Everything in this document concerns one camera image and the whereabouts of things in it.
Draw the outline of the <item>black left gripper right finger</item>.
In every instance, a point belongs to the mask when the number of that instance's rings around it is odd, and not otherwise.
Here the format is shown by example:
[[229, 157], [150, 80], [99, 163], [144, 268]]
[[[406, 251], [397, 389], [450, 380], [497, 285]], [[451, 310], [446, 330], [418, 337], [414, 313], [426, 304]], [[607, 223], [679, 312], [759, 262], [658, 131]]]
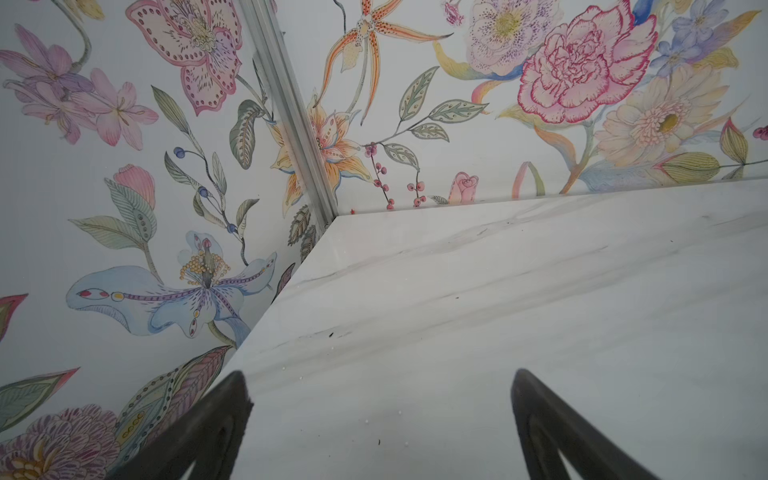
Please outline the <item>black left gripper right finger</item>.
[[516, 371], [510, 399], [531, 479], [654, 479], [527, 369]]

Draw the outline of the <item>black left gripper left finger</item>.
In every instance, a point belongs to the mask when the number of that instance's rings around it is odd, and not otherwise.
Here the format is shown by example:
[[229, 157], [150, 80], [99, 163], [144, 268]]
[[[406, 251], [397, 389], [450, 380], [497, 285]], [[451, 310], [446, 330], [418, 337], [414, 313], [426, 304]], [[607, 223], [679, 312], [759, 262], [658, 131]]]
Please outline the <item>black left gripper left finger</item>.
[[110, 479], [228, 479], [253, 409], [234, 371]]

